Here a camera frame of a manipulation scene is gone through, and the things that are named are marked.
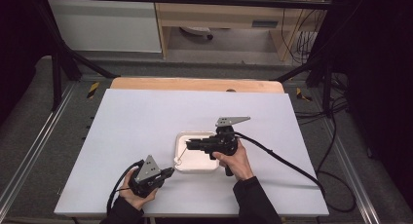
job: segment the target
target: black sleeve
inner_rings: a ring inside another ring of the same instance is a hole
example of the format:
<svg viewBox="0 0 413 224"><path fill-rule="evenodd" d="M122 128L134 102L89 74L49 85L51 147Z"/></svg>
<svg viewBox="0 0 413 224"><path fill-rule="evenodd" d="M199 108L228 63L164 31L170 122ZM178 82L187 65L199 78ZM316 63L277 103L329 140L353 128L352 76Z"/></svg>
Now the black sleeve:
<svg viewBox="0 0 413 224"><path fill-rule="evenodd" d="M109 215L100 224L136 224L143 215L143 210L137 210L124 198L116 199Z"/></svg>
<svg viewBox="0 0 413 224"><path fill-rule="evenodd" d="M245 181L238 181L233 190L240 206L240 224L282 223L257 177L254 176Z"/></svg>

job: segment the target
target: white square dish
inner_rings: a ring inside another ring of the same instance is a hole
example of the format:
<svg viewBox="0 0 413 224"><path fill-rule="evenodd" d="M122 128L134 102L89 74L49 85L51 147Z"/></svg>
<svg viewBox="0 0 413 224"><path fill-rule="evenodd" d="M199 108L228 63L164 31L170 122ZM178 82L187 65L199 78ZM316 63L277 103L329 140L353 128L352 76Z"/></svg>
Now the white square dish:
<svg viewBox="0 0 413 224"><path fill-rule="evenodd" d="M208 138L213 131L183 131L176 137L175 168L183 173L208 173L219 166L218 160L211 160L209 154L201 150L188 150L186 141L191 138Z"/></svg>

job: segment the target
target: white tabletop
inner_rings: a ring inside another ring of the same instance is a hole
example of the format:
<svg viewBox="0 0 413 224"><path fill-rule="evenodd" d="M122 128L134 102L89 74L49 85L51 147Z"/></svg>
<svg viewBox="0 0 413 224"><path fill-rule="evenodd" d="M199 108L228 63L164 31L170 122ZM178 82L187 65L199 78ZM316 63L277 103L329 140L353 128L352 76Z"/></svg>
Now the white tabletop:
<svg viewBox="0 0 413 224"><path fill-rule="evenodd" d="M172 167L180 132L215 131L216 120L224 116L251 117L234 125L235 131L315 176L287 94L107 90L55 213L103 215L111 190L128 166L150 154L160 168ZM279 215L328 215L317 185L253 144L242 143ZM176 170L156 200L145 205L145 215L237 215L235 182L223 168L208 174Z"/></svg>

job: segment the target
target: hand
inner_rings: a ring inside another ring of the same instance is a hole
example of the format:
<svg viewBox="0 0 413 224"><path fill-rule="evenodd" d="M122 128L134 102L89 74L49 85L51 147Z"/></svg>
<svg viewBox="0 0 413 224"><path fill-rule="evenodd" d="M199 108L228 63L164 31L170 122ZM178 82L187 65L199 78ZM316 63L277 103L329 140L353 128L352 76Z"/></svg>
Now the hand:
<svg viewBox="0 0 413 224"><path fill-rule="evenodd" d="M222 167L228 166L237 180L246 180L254 176L246 156L246 150L240 140L238 140L238 150L233 156L227 156L219 152L213 152L212 156L219 160Z"/></svg>
<svg viewBox="0 0 413 224"><path fill-rule="evenodd" d="M129 181L131 175L133 174L134 169L131 169L127 175L125 175L124 184L121 186L121 189L129 188ZM121 190L119 196L123 197L129 204L131 204L137 210L141 210L143 205L146 203L155 200L156 192L158 188L153 190L146 198L141 198L133 193L131 189Z"/></svg>

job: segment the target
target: person's right hand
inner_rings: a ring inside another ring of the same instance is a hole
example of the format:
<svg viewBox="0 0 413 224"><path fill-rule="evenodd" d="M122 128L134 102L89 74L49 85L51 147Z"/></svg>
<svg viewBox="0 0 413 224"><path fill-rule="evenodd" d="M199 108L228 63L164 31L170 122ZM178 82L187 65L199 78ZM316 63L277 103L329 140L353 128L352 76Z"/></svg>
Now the person's right hand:
<svg viewBox="0 0 413 224"><path fill-rule="evenodd" d="M246 156L246 150L240 140L238 140L238 150L233 156L227 156L219 152L213 152L212 156L219 160L222 167L228 166L237 180L247 180L254 176Z"/></svg>

